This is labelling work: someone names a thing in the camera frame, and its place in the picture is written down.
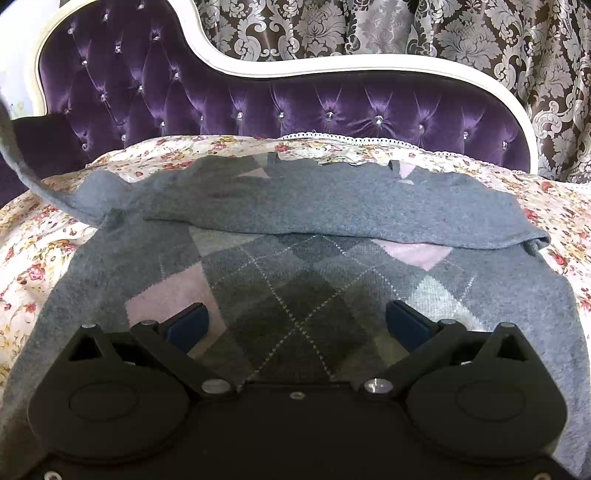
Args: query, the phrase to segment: purple tufted headboard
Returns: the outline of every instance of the purple tufted headboard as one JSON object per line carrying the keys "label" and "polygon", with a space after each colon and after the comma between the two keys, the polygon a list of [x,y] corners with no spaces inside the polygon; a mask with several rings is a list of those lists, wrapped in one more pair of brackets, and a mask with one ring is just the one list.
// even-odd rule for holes
{"label": "purple tufted headboard", "polygon": [[[403,57],[421,64],[439,62],[436,65],[445,68],[451,62],[395,55],[329,57],[281,63],[317,69],[318,61],[338,61],[359,70],[365,61],[372,70],[239,77],[213,68],[189,46],[187,35],[204,34],[198,17],[193,19],[195,31],[185,26],[183,32],[181,23],[187,19],[179,19],[178,7],[176,11],[171,5],[183,2],[194,8],[193,0],[98,0],[52,30],[38,57],[49,115],[42,121],[15,122],[25,159],[39,175],[82,168],[107,151],[163,135],[276,138],[309,131],[395,138],[430,151],[530,170],[526,134],[532,132],[524,132],[523,120],[516,119],[525,115],[517,112],[519,107],[512,112],[506,102],[464,80],[387,71],[388,62],[408,61]],[[250,71],[256,71],[255,65],[262,72],[272,67],[228,61]],[[377,64],[384,69],[378,70]],[[39,135],[51,147],[31,144]]]}

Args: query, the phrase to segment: white headboard frame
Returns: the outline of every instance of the white headboard frame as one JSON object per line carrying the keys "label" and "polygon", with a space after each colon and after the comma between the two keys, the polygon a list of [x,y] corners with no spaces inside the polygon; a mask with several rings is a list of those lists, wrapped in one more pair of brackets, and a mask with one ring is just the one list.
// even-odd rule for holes
{"label": "white headboard frame", "polygon": [[[33,42],[25,65],[25,83],[33,105],[33,115],[47,114],[47,104],[39,73],[39,57],[53,30],[78,9],[98,0],[70,0],[47,22],[38,41]],[[273,62],[233,59],[221,53],[207,39],[193,0],[167,0],[175,10],[187,43],[195,55],[211,68],[228,75],[250,78],[288,77],[325,72],[401,70],[423,72],[462,80],[496,96],[513,113],[521,126],[530,151],[530,172],[538,172],[538,146],[530,118],[519,100],[501,83],[487,74],[450,60],[405,54],[360,54]]]}

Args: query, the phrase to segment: floral curtain pattern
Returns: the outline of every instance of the floral curtain pattern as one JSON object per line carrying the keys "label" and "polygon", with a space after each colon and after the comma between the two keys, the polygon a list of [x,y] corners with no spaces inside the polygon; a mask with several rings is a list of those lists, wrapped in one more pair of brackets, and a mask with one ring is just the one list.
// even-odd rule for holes
{"label": "floral curtain pattern", "polygon": [[579,0],[194,0],[223,53],[250,61],[437,56],[481,70],[528,112],[540,174],[591,181],[591,12]]}
{"label": "floral curtain pattern", "polygon": [[591,12],[579,0],[420,0],[407,53],[501,82],[532,120],[540,175],[591,181]]}

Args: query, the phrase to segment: headboard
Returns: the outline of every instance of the headboard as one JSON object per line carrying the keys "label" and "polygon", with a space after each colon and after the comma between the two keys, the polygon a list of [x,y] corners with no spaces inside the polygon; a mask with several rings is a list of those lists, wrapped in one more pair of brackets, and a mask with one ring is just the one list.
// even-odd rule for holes
{"label": "headboard", "polygon": [[[527,114],[486,74],[397,54],[232,59],[206,38],[193,0],[70,0],[42,33],[27,81],[44,127],[20,119],[15,131],[40,175],[164,135],[312,131],[537,172]],[[31,143],[40,135],[50,147]]]}

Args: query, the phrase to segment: bed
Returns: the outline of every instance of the bed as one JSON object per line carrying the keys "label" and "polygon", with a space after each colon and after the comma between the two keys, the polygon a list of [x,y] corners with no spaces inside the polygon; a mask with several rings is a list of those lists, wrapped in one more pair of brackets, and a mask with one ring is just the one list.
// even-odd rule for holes
{"label": "bed", "polygon": [[[55,189],[74,190],[96,170],[141,181],[204,155],[275,151],[320,163],[404,160],[510,192],[550,233],[542,255],[570,281],[591,346],[591,200],[534,174],[530,120],[486,74],[389,54],[248,63],[209,43],[192,0],[71,0],[42,33],[27,79],[36,116],[15,121],[15,132],[26,162]],[[4,162],[0,178],[4,386],[95,229],[25,193]]]}

